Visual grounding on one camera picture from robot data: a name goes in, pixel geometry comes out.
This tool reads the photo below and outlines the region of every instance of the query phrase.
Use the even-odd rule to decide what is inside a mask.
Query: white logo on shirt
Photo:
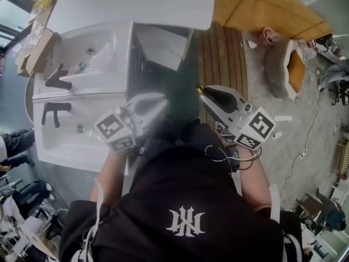
[[[178,223],[179,220],[179,214],[178,212],[175,211],[171,211],[173,214],[173,222],[172,222],[172,226],[169,228],[166,228],[167,230],[170,230],[172,232],[176,232],[179,229],[179,232],[177,234],[175,234],[176,236],[183,236],[184,235],[184,227],[186,227],[185,229],[185,235],[187,237],[194,237],[194,235],[191,233],[191,231],[194,231],[194,234],[198,235],[201,233],[204,233],[203,231],[200,230],[200,217],[205,214],[204,212],[202,213],[198,213],[196,216],[194,216],[194,224],[192,224],[193,220],[192,220],[192,212],[194,212],[194,209],[191,207],[190,209],[188,209],[187,211],[181,207],[179,209],[180,211],[180,219],[181,219],[181,223]]]

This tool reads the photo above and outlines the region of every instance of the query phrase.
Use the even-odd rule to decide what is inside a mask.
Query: sink
[[[33,101],[35,141],[39,160],[82,170],[99,172],[109,152],[93,124],[107,110],[125,104],[125,94],[66,96]],[[71,104],[71,110],[59,111],[56,128],[53,112],[41,118],[46,102]]]
[[[33,100],[82,94],[126,93],[128,85],[133,20],[120,20],[77,29],[61,35],[37,73]],[[67,91],[46,87],[45,80],[63,64],[70,71],[61,77],[73,87]]]

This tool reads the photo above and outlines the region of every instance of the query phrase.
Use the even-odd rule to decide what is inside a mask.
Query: black faucet
[[[62,69],[63,69],[63,63],[60,63],[58,65],[58,68],[47,78],[45,82],[45,86],[71,90],[73,86],[71,82],[62,81],[59,79],[61,76],[66,76],[68,74],[68,71],[62,70]]]
[[[58,121],[57,111],[70,111],[71,104],[70,103],[51,103],[46,102],[44,106],[43,117],[41,119],[41,125],[45,125],[46,123],[46,114],[48,111],[53,111],[53,120],[55,121],[55,126],[58,128],[61,124]]]

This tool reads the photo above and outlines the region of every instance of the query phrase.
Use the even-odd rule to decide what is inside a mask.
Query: orange cushion
[[[299,93],[304,79],[305,65],[296,51],[292,51],[290,55],[290,62],[287,65],[287,70],[290,76],[288,82],[294,91]]]

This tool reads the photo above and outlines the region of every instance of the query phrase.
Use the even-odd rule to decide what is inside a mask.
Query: sink drain
[[[78,124],[76,126],[76,131],[79,133],[79,134],[82,134],[83,133],[83,126],[82,124]]]

